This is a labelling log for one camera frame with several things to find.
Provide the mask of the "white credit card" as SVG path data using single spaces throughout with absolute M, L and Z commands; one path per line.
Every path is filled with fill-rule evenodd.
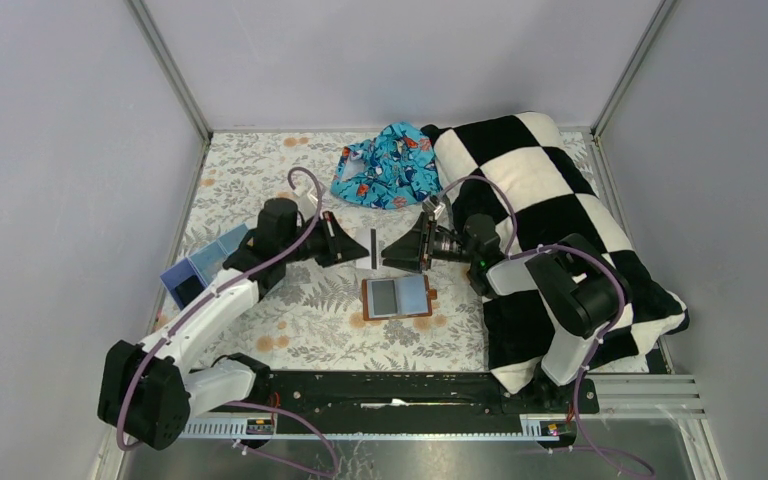
M 381 267 L 381 257 L 377 229 L 358 230 L 355 240 L 367 250 L 366 256 L 355 261 L 355 267 L 362 270 L 378 270 Z

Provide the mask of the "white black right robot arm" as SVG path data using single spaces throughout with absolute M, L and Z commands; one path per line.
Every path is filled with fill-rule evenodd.
M 494 375 L 509 393 L 530 386 L 537 405 L 549 412 L 572 400 L 571 383 L 588 367 L 604 329 L 621 317 L 630 297 L 627 282 L 581 235 L 508 256 L 486 214 L 470 216 L 455 233 L 423 213 L 382 250 L 381 259 L 414 273 L 435 260 L 465 263 L 470 287 L 481 298 L 530 298 L 529 312 L 544 313 L 552 325 L 549 348 L 535 362 L 501 367 Z

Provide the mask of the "brown leather card holder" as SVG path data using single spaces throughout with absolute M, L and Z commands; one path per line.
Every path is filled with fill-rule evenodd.
M 426 275 L 364 279 L 360 299 L 365 321 L 428 317 L 437 291 Z

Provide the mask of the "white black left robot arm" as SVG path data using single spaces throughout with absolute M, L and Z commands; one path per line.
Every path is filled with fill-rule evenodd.
M 284 279 L 288 264 L 313 260 L 327 268 L 368 254 L 332 212 L 304 219 L 295 201 L 267 200 L 214 280 L 169 324 L 138 343 L 120 340 L 107 352 L 97 414 L 115 428 L 119 448 L 165 449 L 190 419 L 231 402 L 248 411 L 264 407 L 268 366 L 232 354 L 198 369 L 201 354 Z

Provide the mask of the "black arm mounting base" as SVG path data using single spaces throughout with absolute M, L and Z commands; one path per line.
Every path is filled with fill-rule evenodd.
M 545 432 L 542 421 L 600 411 L 590 380 L 512 394 L 490 373 L 280 370 L 246 402 L 295 413 L 328 437 L 383 439 L 531 439 Z

